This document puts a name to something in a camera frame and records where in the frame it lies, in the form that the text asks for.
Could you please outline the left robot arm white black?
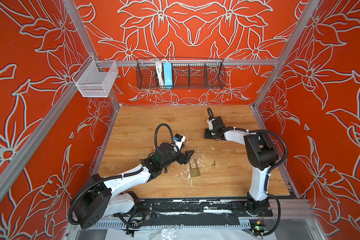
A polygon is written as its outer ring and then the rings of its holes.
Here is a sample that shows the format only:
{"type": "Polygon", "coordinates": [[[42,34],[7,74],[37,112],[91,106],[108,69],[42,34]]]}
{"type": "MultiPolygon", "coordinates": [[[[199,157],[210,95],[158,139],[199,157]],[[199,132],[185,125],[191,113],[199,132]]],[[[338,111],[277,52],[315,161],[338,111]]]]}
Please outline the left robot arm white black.
{"type": "Polygon", "coordinates": [[[173,163],[189,163],[194,151],[182,151],[185,136],[170,132],[171,142],[158,144],[158,133],[162,127],[170,128],[168,124],[157,126],[154,135],[155,150],[141,159],[137,167],[111,177],[103,178],[99,174],[90,176],[70,201],[67,218],[71,225],[81,226],[85,230],[104,216],[137,212],[140,199],[131,188],[167,173],[168,167],[173,163]]]}

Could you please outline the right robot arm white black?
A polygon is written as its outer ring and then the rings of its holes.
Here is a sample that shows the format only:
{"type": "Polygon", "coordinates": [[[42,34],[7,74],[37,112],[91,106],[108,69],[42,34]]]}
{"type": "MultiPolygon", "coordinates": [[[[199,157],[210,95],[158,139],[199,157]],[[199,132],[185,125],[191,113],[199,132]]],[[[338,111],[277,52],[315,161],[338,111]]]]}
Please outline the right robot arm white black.
{"type": "Polygon", "coordinates": [[[271,172],[282,165],[288,155],[285,141],[269,130],[245,130],[226,127],[222,117],[216,117],[211,108],[207,108],[208,128],[205,139],[229,141],[246,147],[249,163],[252,165],[252,181],[247,193],[246,212],[257,216],[269,206],[269,181],[271,172]]]}

